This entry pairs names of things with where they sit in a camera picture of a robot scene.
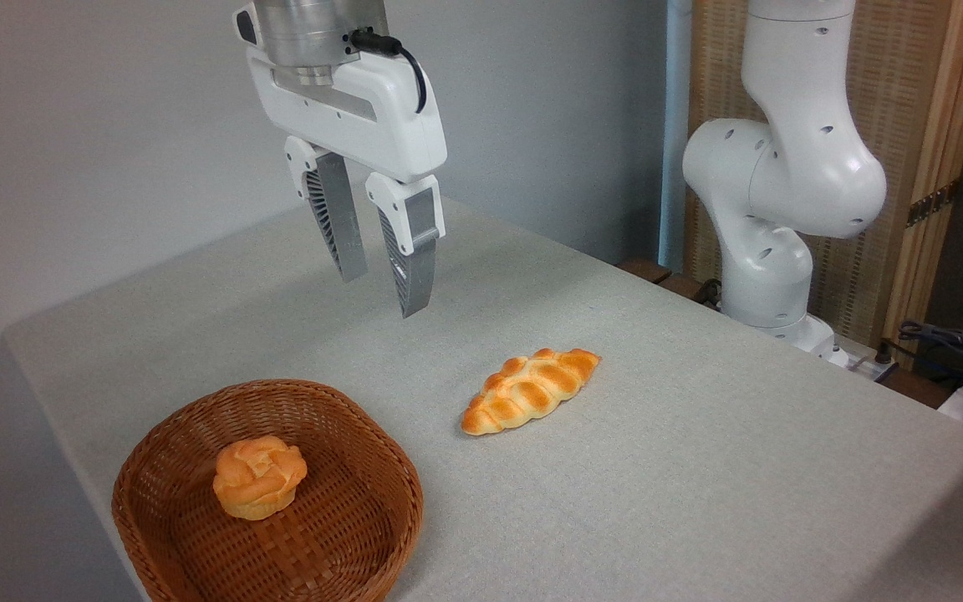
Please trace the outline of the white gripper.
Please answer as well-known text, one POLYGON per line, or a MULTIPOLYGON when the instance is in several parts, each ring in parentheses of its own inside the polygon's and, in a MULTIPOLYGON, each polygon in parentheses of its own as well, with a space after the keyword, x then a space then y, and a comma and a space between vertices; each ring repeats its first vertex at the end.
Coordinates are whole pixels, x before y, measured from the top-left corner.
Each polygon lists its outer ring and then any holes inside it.
POLYGON ((379 172, 364 188, 378 210, 401 315, 420 312, 446 235, 431 174, 447 149, 431 83, 390 36, 385 5, 248 3, 233 26, 265 115, 294 135, 284 141, 292 183, 340 277, 351 282, 368 270, 349 159, 379 172))

